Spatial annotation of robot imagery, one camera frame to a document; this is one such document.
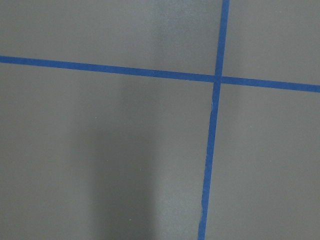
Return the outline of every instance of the blue tape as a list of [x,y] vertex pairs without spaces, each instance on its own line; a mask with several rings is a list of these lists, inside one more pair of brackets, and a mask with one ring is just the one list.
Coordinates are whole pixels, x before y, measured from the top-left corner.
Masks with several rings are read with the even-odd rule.
[[201,219],[200,219],[199,228],[198,228],[198,240],[205,240],[205,237],[206,237],[211,175],[212,175],[212,168],[213,168],[213,162],[214,162],[214,149],[215,149],[219,98],[220,98],[220,89],[221,89],[220,82],[221,82],[221,76],[222,76],[223,66],[224,66],[229,5],[230,5],[229,0],[222,1],[218,49],[217,49],[216,62],[215,62],[215,75],[217,76],[217,80],[213,84],[212,111],[210,114],[208,142],[206,147],[204,179],[203,179],[202,199],[201,199],[202,214],[201,214]]
[[198,82],[200,81],[200,82],[207,82],[207,83],[213,83],[216,81],[216,76],[205,75],[205,74],[175,72],[175,71],[161,71],[161,70],[141,69],[141,68],[132,68],[132,67],[123,67],[123,66],[97,65],[97,64],[68,62],[68,61],[43,60],[43,59],[13,57],[13,56],[0,55],[0,63],[50,67],[50,68],[59,68],[59,69],[73,69],[73,70],[83,70],[83,71],[102,72],[102,73],[111,73],[111,74],[125,74],[125,75],[155,77],[155,78],[165,78],[165,79],[190,80],[190,81],[198,81]]
[[320,85],[311,85],[311,84],[303,84],[303,83],[258,80],[258,79],[230,77],[230,76],[223,76],[221,78],[221,83],[320,93]]

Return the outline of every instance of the blue stripe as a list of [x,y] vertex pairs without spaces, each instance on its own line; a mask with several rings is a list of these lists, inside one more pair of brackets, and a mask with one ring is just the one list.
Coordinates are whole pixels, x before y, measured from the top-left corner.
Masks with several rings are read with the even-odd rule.
[[303,83],[258,80],[258,79],[229,77],[229,76],[223,76],[221,78],[221,83],[242,85],[242,86],[253,86],[253,87],[262,87],[262,88],[286,89],[286,90],[296,90],[296,91],[320,93],[320,85],[311,85],[311,84],[303,84]]
[[218,49],[217,49],[216,62],[215,62],[215,75],[217,76],[217,80],[213,84],[212,111],[210,114],[208,142],[206,147],[206,158],[205,158],[204,179],[203,179],[202,200],[201,200],[202,214],[201,214],[201,219],[200,219],[199,229],[198,229],[198,240],[205,240],[206,238],[211,175],[212,175],[212,168],[213,168],[213,161],[214,161],[214,149],[215,149],[218,108],[219,108],[219,98],[220,98],[220,89],[221,89],[220,82],[221,82],[221,76],[222,76],[222,71],[224,66],[228,13],[229,13],[229,0],[223,0],[222,10],[221,10]]
[[68,61],[43,60],[43,59],[13,57],[13,56],[0,55],[0,63],[50,67],[50,68],[59,68],[59,69],[73,69],[73,70],[83,70],[83,71],[112,73],[112,74],[125,74],[125,75],[135,75],[135,76],[155,77],[155,78],[165,78],[165,79],[180,79],[180,80],[207,82],[207,83],[213,83],[216,81],[215,76],[205,75],[205,74],[175,72],[175,71],[161,71],[161,70],[131,68],[131,67],[123,67],[123,66],[97,65],[97,64],[68,62]]

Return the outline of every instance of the vertical blue line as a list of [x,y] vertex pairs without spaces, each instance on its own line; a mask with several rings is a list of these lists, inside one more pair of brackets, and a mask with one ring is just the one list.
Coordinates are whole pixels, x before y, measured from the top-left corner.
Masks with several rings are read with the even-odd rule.
[[211,184],[211,175],[212,175],[213,160],[214,160],[218,108],[219,108],[219,98],[220,98],[220,89],[221,89],[221,76],[222,76],[224,56],[225,56],[229,3],[230,3],[230,0],[222,1],[219,40],[218,40],[218,48],[217,48],[216,62],[215,62],[215,76],[217,77],[217,81],[216,83],[213,84],[212,110],[210,114],[208,142],[206,147],[206,158],[205,158],[204,179],[203,179],[202,200],[201,200],[202,214],[201,214],[201,220],[198,228],[198,240],[205,240],[205,237],[206,237],[206,227],[207,227],[207,217],[208,217],[208,207],[209,207],[209,197],[210,197],[210,184]]

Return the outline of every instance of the blue line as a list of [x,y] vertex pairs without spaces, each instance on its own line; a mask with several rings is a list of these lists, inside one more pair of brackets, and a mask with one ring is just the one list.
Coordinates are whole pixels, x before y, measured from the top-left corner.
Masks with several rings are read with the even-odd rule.
[[224,66],[228,14],[229,14],[229,0],[223,0],[222,9],[221,9],[218,49],[216,53],[216,62],[215,62],[216,76],[222,76],[222,70]]
[[286,89],[286,90],[296,90],[296,91],[320,93],[320,85],[311,85],[311,84],[303,84],[303,83],[258,80],[258,79],[229,77],[229,76],[223,76],[221,78],[221,83],[242,85],[242,86],[253,86],[253,87],[262,87],[262,88]]
[[125,75],[135,75],[135,76],[155,77],[155,78],[165,78],[165,79],[190,80],[190,81],[199,81],[199,82],[207,82],[207,83],[214,83],[217,79],[216,76],[214,75],[175,72],[175,71],[161,71],[161,70],[131,68],[131,67],[123,67],[123,66],[97,65],[97,64],[68,62],[68,61],[54,61],[54,60],[1,56],[1,55],[0,55],[0,63],[50,67],[50,68],[59,68],[59,69],[73,69],[73,70],[83,70],[83,71],[112,73],[112,74],[125,74]]
[[222,76],[222,71],[224,66],[228,14],[229,14],[229,0],[223,0],[222,9],[221,9],[218,49],[217,49],[216,62],[215,62],[215,75],[217,76],[217,80],[213,84],[212,111],[210,114],[208,142],[206,147],[204,179],[203,179],[202,199],[201,199],[202,214],[201,214],[201,219],[200,219],[199,228],[198,228],[198,240],[205,240],[206,238],[211,175],[212,175],[212,168],[213,168],[213,162],[214,162],[214,149],[215,149],[218,108],[219,108],[219,98],[220,98],[220,89],[221,89],[220,82],[221,82],[221,76]]

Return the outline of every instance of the gray surface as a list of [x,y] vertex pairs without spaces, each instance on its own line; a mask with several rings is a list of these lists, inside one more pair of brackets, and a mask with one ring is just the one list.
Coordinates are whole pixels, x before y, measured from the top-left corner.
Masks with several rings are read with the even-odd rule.
[[223,85],[207,240],[320,239],[320,95]]
[[221,0],[0,3],[0,55],[213,74]]
[[0,239],[197,238],[211,83],[0,72]]
[[223,75],[320,85],[319,0],[231,0]]

